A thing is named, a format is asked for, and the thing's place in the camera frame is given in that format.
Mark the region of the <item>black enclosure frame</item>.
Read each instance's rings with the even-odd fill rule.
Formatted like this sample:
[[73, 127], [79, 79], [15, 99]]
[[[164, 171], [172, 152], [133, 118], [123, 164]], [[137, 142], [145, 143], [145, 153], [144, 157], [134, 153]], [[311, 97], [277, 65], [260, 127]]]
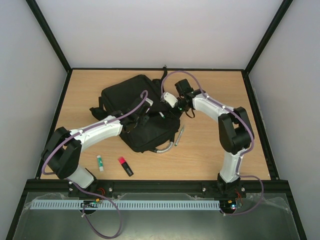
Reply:
[[[70, 83], [73, 69], [70, 67], [67, 59], [62, 53], [62, 50], [38, 3], [35, 0], [29, 0], [27, 4], [50, 44], [52, 45], [58, 58], [62, 62], [62, 65], [67, 73], [58, 106], [50, 127], [46, 146], [41, 154], [41, 160], [45, 161], [51, 151], [69, 136], [64, 127], [57, 127], [57, 122]], [[250, 107], [253, 111], [254, 121], [257, 125], [259, 138], [262, 141], [262, 150], [265, 156], [268, 171], [271, 174], [271, 178], [269, 180], [263, 181], [264, 190], [270, 193], [281, 192], [286, 194], [289, 201], [289, 207], [292, 211], [297, 234], [300, 239], [304, 240], [306, 238], [306, 234], [300, 220], [289, 183], [286, 180], [279, 179], [278, 170], [271, 152], [266, 130], [263, 126], [262, 115], [258, 112], [258, 102], [254, 96], [253, 87], [249, 79], [250, 71], [253, 69], [255, 63], [259, 59], [271, 36], [277, 29], [290, 6], [291, 1], [289, 0], [284, 0], [281, 3], [247, 67], [241, 71], [241, 74], [247, 91]], [[152, 107], [151, 110], [144, 116], [139, 116], [137, 113], [133, 112], [135, 105], [133, 104], [132, 99], [129, 99], [124, 103], [125, 111], [129, 113], [129, 116], [124, 119], [125, 127], [120, 134], [120, 137], [133, 150], [139, 153], [148, 151], [154, 153], [157, 151], [157, 148], [160, 144], [163, 144], [167, 141], [174, 141], [175, 134], [178, 132], [178, 129], [181, 125], [180, 118], [182, 114], [187, 113], [185, 108], [171, 109], [169, 108], [168, 104], [161, 102], [160, 91], [162, 90], [163, 83], [163, 78], [151, 80], [145, 75], [139, 74], [129, 80], [126, 80], [123, 83], [123, 87], [118, 90], [119, 93], [124, 93], [129, 97], [132, 97], [132, 95], [136, 93], [138, 89], [147, 90], [148, 94], [155, 100], [155, 106]], [[98, 187], [111, 187], [113, 190], [116, 190], [119, 185], [122, 185], [125, 190], [131, 191], [139, 191], [143, 188], [146, 188], [149, 190], [161, 190], [164, 193], [197, 193], [200, 189], [200, 184], [201, 182], [199, 180], [94, 180], [89, 186], [89, 189], [97, 190]]]

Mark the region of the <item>black student backpack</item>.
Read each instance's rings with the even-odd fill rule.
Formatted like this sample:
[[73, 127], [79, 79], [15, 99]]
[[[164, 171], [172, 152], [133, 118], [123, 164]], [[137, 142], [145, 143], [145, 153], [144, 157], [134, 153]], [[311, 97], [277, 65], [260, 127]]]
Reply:
[[99, 121], [129, 114], [120, 121], [120, 138], [136, 153], [166, 153], [174, 146], [181, 112], [161, 101], [163, 80], [139, 74], [109, 86], [101, 91], [99, 106], [90, 112]]

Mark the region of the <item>blue cap white marker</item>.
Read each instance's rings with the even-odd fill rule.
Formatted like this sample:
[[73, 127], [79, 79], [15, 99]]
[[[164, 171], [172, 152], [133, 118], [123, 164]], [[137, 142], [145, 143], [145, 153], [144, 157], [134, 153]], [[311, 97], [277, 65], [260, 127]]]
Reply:
[[166, 117], [165, 117], [165, 115], [162, 113], [162, 112], [158, 112], [159, 114], [160, 114], [160, 116], [163, 118], [163, 119], [165, 119]]

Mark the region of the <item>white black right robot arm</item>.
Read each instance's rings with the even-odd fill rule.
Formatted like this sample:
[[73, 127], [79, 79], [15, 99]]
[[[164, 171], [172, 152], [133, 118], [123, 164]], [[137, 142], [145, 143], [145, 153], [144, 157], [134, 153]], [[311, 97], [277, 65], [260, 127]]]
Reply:
[[240, 167], [244, 155], [253, 148], [254, 133], [243, 107], [232, 108], [210, 97], [202, 89], [194, 90], [187, 79], [175, 84], [178, 97], [161, 92], [161, 100], [181, 112], [196, 110], [218, 124], [219, 142], [224, 149], [222, 168], [217, 175], [217, 189], [224, 195], [233, 193], [240, 182]]

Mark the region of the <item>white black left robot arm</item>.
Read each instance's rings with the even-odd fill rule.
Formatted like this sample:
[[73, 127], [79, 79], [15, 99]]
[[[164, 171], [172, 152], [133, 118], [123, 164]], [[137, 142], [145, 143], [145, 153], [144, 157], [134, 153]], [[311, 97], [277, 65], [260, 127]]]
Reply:
[[136, 106], [125, 114], [116, 111], [82, 128], [56, 129], [42, 152], [44, 163], [41, 173], [47, 176], [56, 175], [59, 179], [69, 180], [83, 189], [88, 188], [95, 177], [79, 164], [81, 153], [105, 139], [129, 132], [141, 123], [153, 101], [146, 97], [137, 98], [134, 103]]

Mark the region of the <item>green cap white marker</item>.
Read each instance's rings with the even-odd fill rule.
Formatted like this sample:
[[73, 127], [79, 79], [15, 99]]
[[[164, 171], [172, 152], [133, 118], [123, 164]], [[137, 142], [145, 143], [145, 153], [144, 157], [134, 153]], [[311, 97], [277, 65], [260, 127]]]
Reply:
[[183, 135], [183, 133], [184, 133], [184, 130], [185, 130], [185, 126], [183, 125], [182, 128], [181, 128], [181, 130], [180, 130], [180, 132], [179, 132], [179, 134], [178, 134], [178, 137], [177, 137], [177, 139], [176, 139], [176, 141], [175, 141], [175, 143], [174, 143], [174, 146], [175, 146], [175, 147], [178, 146], [178, 144], [179, 144], [179, 142], [180, 142], [180, 140], [181, 140], [181, 137], [182, 137], [182, 135]]

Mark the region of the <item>green white glue stick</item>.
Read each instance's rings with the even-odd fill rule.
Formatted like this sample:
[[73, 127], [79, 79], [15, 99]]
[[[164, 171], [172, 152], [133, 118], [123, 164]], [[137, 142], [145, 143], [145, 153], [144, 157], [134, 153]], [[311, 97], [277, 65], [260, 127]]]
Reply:
[[104, 171], [104, 164], [102, 161], [102, 157], [100, 155], [97, 155], [96, 158], [97, 158], [97, 162], [98, 162], [99, 171], [103, 172]]

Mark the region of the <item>pink black highlighter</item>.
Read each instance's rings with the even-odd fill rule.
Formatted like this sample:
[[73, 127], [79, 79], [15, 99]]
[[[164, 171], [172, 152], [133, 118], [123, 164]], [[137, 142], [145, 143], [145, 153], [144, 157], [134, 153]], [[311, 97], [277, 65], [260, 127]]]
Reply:
[[124, 157], [122, 157], [122, 156], [119, 157], [118, 161], [129, 177], [134, 175], [132, 169], [130, 168], [129, 164], [127, 163], [127, 161], [125, 160]]

